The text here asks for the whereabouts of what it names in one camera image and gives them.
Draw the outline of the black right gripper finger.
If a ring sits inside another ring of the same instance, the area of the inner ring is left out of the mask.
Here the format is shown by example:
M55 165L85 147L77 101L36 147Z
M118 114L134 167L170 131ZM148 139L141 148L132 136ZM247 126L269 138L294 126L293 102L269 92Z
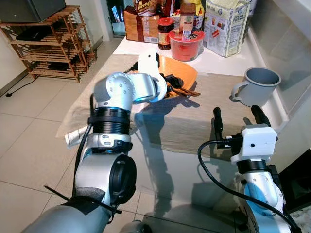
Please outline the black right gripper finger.
M222 115L220 107L215 107L213 109L214 121L213 121L213 129L215 131L215 139L222 140L222 132L224 130L224 125L222 122Z
M269 118L259 106L251 106L251 112L253 113L257 125L271 127Z

